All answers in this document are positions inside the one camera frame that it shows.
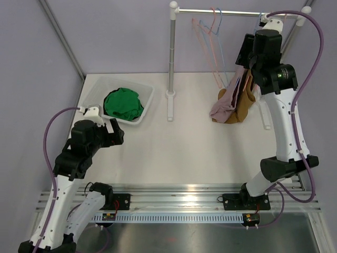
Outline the pink wire hanger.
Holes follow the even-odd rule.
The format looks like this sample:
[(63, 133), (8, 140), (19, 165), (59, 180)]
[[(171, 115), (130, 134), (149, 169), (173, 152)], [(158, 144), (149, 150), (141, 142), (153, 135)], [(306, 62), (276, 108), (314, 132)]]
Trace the pink wire hanger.
[(201, 45), (206, 62), (209, 65), (211, 73), (214, 77), (215, 83), (218, 88), (221, 89), (223, 86), (223, 80), (217, 69), (217, 59), (215, 56), (215, 50), (211, 35), (213, 32), (213, 26), (216, 21), (216, 13), (213, 7), (211, 7), (210, 10), (213, 12), (213, 21), (210, 28), (205, 27), (205, 25), (202, 24), (202, 20), (197, 21), (197, 19), (195, 18), (192, 18), (192, 25), (198, 42)]

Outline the light blue hanger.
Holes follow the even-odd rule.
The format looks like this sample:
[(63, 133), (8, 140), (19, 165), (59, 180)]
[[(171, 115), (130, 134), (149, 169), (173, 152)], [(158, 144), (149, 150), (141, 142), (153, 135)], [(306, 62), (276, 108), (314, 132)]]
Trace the light blue hanger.
[[(213, 46), (214, 46), (214, 50), (215, 50), (215, 56), (217, 59), (217, 69), (218, 72), (223, 80), (223, 86), (222, 88), (227, 87), (227, 83), (229, 81), (227, 73), (225, 71), (225, 60), (224, 60), (224, 54), (223, 54), (223, 49), (222, 49), (222, 45), (220, 42), (220, 27), (222, 24), (222, 12), (219, 8), (214, 8), (215, 9), (215, 13), (216, 13), (216, 21), (215, 24), (213, 26), (213, 32), (212, 32), (212, 41), (213, 41)], [(202, 20), (202, 24), (205, 25), (205, 27), (210, 28), (210, 25), (207, 25), (203, 20)]]
[[(260, 23), (262, 15), (263, 14), (260, 13), (259, 16), (258, 16), (258, 18), (257, 18), (253, 34), (255, 34), (256, 31), (259, 29), (259, 23)], [(245, 77), (245, 75), (247, 73), (247, 69), (245, 69), (243, 66), (240, 66), (238, 64), (235, 64), (235, 65), (236, 65), (236, 69), (235, 69), (235, 74), (234, 74), (234, 76), (232, 78), (232, 81), (234, 81), (234, 84), (235, 84), (234, 87), (237, 88), (241, 84), (242, 79)]]

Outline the mauve tank top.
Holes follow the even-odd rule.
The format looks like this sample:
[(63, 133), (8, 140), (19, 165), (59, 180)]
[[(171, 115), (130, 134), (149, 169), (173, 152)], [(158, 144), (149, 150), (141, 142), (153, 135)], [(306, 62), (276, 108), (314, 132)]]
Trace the mauve tank top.
[(238, 95), (240, 90), (240, 85), (242, 82), (243, 75), (246, 69), (239, 66), (230, 80), (225, 93), (217, 102), (212, 106), (210, 111), (210, 117), (218, 123), (225, 123), (231, 114), (235, 111)]

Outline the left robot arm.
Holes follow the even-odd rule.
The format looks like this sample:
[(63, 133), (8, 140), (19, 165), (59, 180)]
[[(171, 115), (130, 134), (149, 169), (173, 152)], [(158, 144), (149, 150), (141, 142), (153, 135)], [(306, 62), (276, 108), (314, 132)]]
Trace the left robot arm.
[(80, 235), (95, 213), (117, 206), (112, 186), (96, 182), (85, 200), (71, 210), (73, 198), (96, 152), (124, 142), (124, 131), (117, 120), (111, 119), (110, 124), (112, 133), (106, 124), (98, 125), (91, 120), (74, 124), (71, 138), (55, 160), (55, 182), (40, 223), (30, 240), (20, 244), (18, 252), (75, 252)]

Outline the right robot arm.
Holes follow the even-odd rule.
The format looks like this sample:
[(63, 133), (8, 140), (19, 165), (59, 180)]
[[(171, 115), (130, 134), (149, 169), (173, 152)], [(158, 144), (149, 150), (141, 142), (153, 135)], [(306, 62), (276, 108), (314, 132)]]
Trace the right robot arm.
[(306, 171), (312, 179), (311, 168), (319, 165), (305, 145), (298, 115), (295, 69), (281, 63), (282, 35), (275, 29), (262, 29), (247, 34), (236, 64), (251, 71), (254, 82), (270, 110), (276, 139), (276, 155), (260, 162), (261, 171), (243, 184), (239, 203), (245, 209), (266, 200), (265, 194), (282, 180)]

